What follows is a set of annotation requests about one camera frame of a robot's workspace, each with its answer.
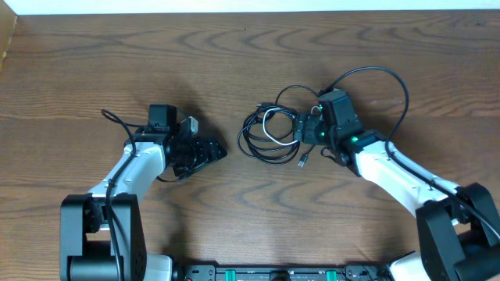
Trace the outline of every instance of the wooden tabletop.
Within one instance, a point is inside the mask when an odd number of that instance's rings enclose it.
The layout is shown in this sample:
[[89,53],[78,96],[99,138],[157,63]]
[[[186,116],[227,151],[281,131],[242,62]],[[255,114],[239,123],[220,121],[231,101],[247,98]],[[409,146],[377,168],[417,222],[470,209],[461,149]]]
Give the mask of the wooden tabletop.
[[[229,155],[152,184],[141,205],[148,251],[332,265],[418,250],[415,219],[381,188],[318,148],[303,169],[299,157],[247,158],[238,132],[287,85],[318,90],[387,66],[411,95],[398,148],[444,178],[482,183],[500,206],[499,38],[500,13],[488,11],[21,16],[0,73],[0,279],[59,278],[59,206],[102,180],[127,138],[100,109],[144,123],[152,103],[195,116]],[[365,128],[389,133],[404,102],[393,78],[360,73],[340,87]],[[316,99],[296,90],[280,102],[307,111]]]

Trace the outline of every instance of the green tape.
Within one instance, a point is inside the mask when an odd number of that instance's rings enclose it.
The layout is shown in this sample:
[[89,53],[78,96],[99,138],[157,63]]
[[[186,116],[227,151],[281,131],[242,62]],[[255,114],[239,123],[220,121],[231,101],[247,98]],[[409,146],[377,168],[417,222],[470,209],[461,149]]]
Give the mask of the green tape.
[[236,271],[235,270],[226,270],[226,281],[236,281]]
[[336,271],[327,271],[327,281],[337,281],[337,272]]

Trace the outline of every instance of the white background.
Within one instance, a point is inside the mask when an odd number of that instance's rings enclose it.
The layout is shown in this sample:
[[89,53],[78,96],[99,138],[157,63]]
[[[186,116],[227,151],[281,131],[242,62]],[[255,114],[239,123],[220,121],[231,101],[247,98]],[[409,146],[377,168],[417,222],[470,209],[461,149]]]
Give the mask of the white background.
[[500,9],[500,0],[5,0],[18,15]]

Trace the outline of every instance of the white cable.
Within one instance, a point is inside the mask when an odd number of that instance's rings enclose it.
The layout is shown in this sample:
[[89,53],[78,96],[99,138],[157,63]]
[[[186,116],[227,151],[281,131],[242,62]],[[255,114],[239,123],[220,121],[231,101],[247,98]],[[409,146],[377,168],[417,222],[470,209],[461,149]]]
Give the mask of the white cable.
[[314,106],[311,108],[311,114],[314,112],[314,109],[315,109],[315,108],[317,108],[317,109],[320,111],[320,113],[321,113],[321,108],[320,108],[319,106],[317,106],[317,105],[314,105]]
[[286,146],[286,145],[290,145],[290,144],[294,144],[296,142],[298,142],[298,140],[294,140],[292,141],[291,143],[287,143],[287,144],[284,144],[282,142],[279,142],[278,140],[274,139],[274,137],[271,137],[267,131],[266,131],[266,116],[267,116],[267,113],[269,113],[270,111],[274,111],[274,110],[280,110],[280,108],[271,108],[271,109],[268,109],[266,111],[266,113],[264,113],[264,117],[262,118],[262,129],[264,130],[264,133],[266,134],[266,136],[271,139],[272,141],[274,141],[275,143],[279,144],[279,145],[283,145],[283,146]]

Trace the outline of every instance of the wood grain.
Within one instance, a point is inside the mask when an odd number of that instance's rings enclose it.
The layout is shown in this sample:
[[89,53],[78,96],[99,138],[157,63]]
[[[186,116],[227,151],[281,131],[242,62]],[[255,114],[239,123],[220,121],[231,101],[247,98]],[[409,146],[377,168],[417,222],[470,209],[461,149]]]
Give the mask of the wood grain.
[[[498,12],[304,12],[24,16],[0,75],[0,279],[58,279],[59,206],[114,166],[126,138],[107,108],[143,123],[170,103],[222,139],[229,157],[183,183],[153,183],[148,250],[220,264],[388,261],[419,247],[413,217],[379,187],[315,151],[271,167],[236,136],[289,84],[315,89],[357,66],[405,78],[395,143],[429,170],[480,182],[500,204]],[[383,73],[349,90],[366,128],[388,133],[403,95]],[[283,104],[308,110],[307,92]]]

